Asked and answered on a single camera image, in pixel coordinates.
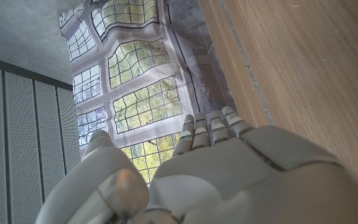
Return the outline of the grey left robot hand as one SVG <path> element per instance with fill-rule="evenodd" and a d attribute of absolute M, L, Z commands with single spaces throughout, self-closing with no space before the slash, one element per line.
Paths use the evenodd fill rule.
<path fill-rule="evenodd" d="M 150 183 L 96 131 L 37 223 L 358 223 L 358 178 L 333 154 L 232 108 L 185 117 Z"/>

